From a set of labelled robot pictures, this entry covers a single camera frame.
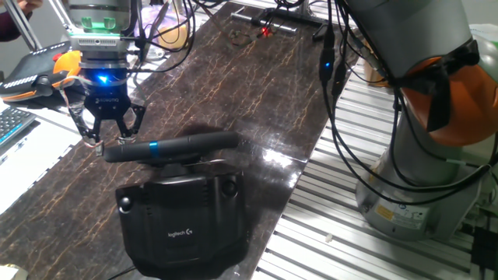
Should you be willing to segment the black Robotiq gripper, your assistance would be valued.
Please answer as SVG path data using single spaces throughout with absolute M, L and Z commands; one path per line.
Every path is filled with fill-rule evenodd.
M 131 143 L 139 133 L 146 107 L 132 103 L 128 97 L 127 70 L 125 68 L 84 68 L 83 77 L 91 81 L 85 85 L 86 98 L 83 102 L 69 103 L 68 112 L 82 136 L 85 146 L 94 149 L 97 156 L 103 155 L 103 141 L 100 138 L 102 120 L 117 120 L 120 145 Z M 130 128 L 123 116 L 130 107 L 135 116 Z M 93 126 L 89 127 L 84 114 L 92 114 Z

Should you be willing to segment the bystander bare hand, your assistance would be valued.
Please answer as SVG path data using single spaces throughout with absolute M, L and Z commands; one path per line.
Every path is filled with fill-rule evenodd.
M 18 0 L 17 2 L 24 13 L 30 13 L 43 5 L 43 0 Z

